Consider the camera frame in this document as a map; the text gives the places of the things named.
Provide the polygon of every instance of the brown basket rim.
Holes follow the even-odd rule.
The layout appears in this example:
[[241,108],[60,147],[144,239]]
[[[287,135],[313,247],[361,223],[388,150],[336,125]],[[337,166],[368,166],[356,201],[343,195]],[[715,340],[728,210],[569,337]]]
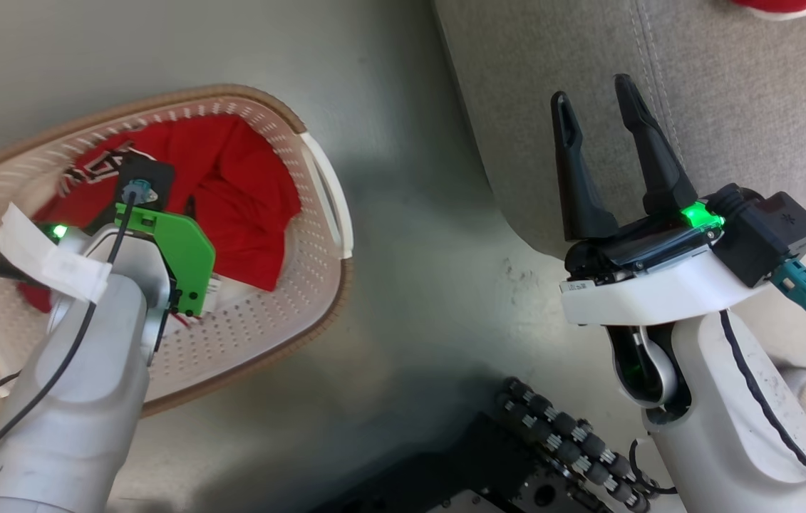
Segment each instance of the brown basket rim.
[[22,153],[38,148],[38,146],[66,137],[71,133],[87,130],[96,125],[108,123],[108,121],[133,116],[134,114],[143,113],[143,111],[152,110],[153,108],[166,107],[187,101],[209,100],[210,98],[216,97],[243,98],[244,100],[256,101],[272,110],[273,113],[278,114],[280,118],[289,124],[289,127],[295,133],[302,134],[308,130],[301,121],[301,118],[299,118],[289,106],[286,106],[286,104],[278,98],[261,90],[257,90],[257,88],[240,84],[205,85],[201,88],[191,88],[191,90],[181,90],[143,98],[142,100],[132,101],[117,107],[106,108],[106,110],[102,110],[100,113],[94,113],[76,120],[68,121],[60,126],[42,131],[42,133],[36,136],[21,140],[21,142],[11,144],[3,150],[0,150],[0,163],[18,157],[22,155]]
[[[118,107],[103,110],[100,113],[90,114],[81,117],[77,120],[68,121],[58,127],[50,130],[45,130],[34,137],[21,142],[11,144],[11,146],[0,150],[0,163],[15,158],[22,153],[28,152],[53,142],[54,140],[61,139],[77,133],[78,131],[90,129],[102,123],[116,120],[119,118],[132,116],[134,114],[143,113],[146,110],[154,110],[154,108],[166,107],[178,103],[185,103],[187,101],[208,100],[208,98],[243,98],[244,100],[253,100],[260,103],[270,110],[279,115],[280,118],[289,124],[289,127],[297,133],[302,134],[307,131],[301,118],[295,114],[285,103],[278,98],[257,90],[257,88],[247,87],[247,85],[239,84],[217,84],[206,85],[206,87],[192,88],[192,90],[181,90],[157,96],[143,98],[130,103],[120,105]],[[198,399],[208,393],[214,392],[223,388],[231,383],[236,383],[243,377],[262,369],[265,366],[276,363],[283,358],[295,353],[309,341],[313,341],[319,337],[324,331],[330,327],[331,324],[339,317],[340,311],[344,308],[347,300],[348,293],[351,291],[351,280],[353,279],[353,261],[351,259],[341,260],[340,283],[337,295],[334,297],[331,305],[326,309],[324,315],[318,321],[311,324],[305,331],[298,335],[289,338],[288,341],[282,342],[278,347],[272,348],[266,353],[257,355],[256,358],[244,361],[239,365],[217,374],[210,379],[203,382],[191,385],[185,389],[178,390],[174,393],[169,393],[158,399],[149,400],[143,403],[143,417],[155,415],[156,413],[165,412],[175,408],[175,406],[184,405],[191,400]]]

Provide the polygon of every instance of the black plastic housing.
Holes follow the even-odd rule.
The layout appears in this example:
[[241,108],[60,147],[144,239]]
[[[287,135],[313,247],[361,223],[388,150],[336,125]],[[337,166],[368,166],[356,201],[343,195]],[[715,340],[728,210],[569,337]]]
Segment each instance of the black plastic housing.
[[615,94],[624,127],[634,134],[644,174],[644,211],[652,215],[690,207],[697,201],[697,191],[633,79],[624,74],[615,75]]
[[738,185],[712,195],[706,209],[725,217],[713,253],[746,286],[763,283],[787,259],[806,254],[806,210],[786,192],[745,201]]
[[583,132],[579,129],[571,101],[563,92],[555,93],[552,97],[552,122],[564,239],[571,241],[614,236],[618,233],[618,221],[602,207],[599,190],[583,160]]
[[128,153],[118,169],[115,201],[123,201],[123,188],[133,180],[149,182],[155,194],[159,196],[152,204],[142,204],[139,207],[163,211],[168,206],[168,196],[175,182],[175,167],[137,153]]

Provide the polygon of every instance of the perforated basket wall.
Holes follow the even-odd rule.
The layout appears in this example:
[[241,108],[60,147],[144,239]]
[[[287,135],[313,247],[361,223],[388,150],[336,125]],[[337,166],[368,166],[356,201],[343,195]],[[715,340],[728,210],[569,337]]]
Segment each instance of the perforated basket wall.
[[[243,117],[285,162],[301,198],[286,232],[286,263],[275,292],[247,290],[217,305],[199,324],[162,341],[150,368],[145,413],[211,392],[286,356],[334,319],[351,279],[351,224],[343,193],[301,120],[276,98],[240,85],[148,98],[75,120],[0,152],[0,224],[10,202],[35,212],[57,175],[110,134],[141,125],[214,114]],[[43,338],[47,315],[0,279],[0,377],[24,366]]]

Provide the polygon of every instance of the gray sofa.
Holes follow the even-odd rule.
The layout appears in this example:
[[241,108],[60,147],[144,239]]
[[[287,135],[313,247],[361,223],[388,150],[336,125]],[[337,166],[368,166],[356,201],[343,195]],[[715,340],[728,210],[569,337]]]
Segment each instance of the gray sofa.
[[569,94],[621,222],[643,214],[611,77],[632,75],[701,194],[738,182],[806,207],[806,19],[729,0],[435,0],[465,112],[508,223],[562,257],[549,99]]

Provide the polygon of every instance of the green 3d-printed part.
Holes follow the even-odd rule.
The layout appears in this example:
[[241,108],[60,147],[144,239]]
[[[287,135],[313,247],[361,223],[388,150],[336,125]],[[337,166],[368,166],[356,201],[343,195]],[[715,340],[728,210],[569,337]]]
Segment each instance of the green 3d-printed part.
[[725,224],[725,219],[706,211],[706,206],[702,202],[695,202],[690,207],[683,208],[682,215],[685,215],[692,228],[700,231],[721,228]]
[[[115,224],[120,226],[126,205],[115,206]],[[197,222],[187,215],[156,212],[134,207],[127,229],[151,234],[162,258],[177,280],[177,311],[188,315],[203,312],[203,300],[216,263],[216,249]]]

